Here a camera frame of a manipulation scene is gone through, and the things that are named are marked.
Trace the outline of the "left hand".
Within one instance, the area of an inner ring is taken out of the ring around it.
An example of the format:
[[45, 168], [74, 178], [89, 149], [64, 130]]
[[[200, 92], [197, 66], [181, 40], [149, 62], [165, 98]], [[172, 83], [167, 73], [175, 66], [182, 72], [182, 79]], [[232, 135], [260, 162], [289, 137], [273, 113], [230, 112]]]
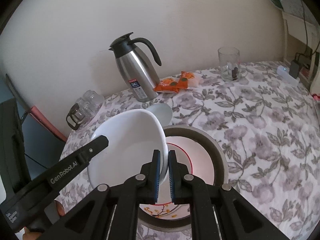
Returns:
[[65, 214], [63, 205], [57, 200], [53, 201], [40, 213], [39, 217], [24, 227], [22, 239], [38, 239]]

